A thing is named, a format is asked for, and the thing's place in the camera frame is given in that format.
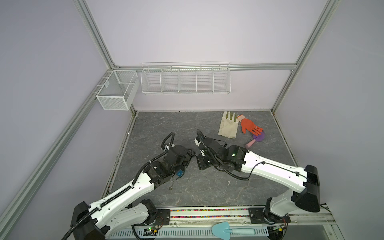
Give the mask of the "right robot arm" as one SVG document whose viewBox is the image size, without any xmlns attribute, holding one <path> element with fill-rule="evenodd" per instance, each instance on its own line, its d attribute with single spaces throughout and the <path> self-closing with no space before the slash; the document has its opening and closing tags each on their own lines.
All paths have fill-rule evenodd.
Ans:
<svg viewBox="0 0 384 240">
<path fill-rule="evenodd" d="M 285 165 L 240 146 L 226 147 L 212 138 L 196 137 L 195 144 L 200 151 L 197 156 L 200 170 L 215 167 L 241 181 L 257 175 L 288 188 L 285 193 L 268 198 L 262 210 L 251 211 L 251 219 L 256 223 L 289 223 L 289 214 L 296 210 L 320 212 L 320 179 L 315 166 Z"/>
</svg>

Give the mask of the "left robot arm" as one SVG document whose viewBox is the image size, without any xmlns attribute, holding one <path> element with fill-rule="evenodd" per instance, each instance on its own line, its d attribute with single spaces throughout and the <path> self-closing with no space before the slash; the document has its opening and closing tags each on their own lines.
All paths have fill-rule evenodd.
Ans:
<svg viewBox="0 0 384 240">
<path fill-rule="evenodd" d="M 73 236 L 76 240 L 107 240 L 128 226 L 154 223 L 158 210 L 150 200 L 129 205 L 185 173 L 196 154 L 192 149 L 174 145 L 174 138 L 171 132 L 161 144 L 163 152 L 146 162 L 132 181 L 96 202 L 78 204 L 63 239 Z"/>
</svg>

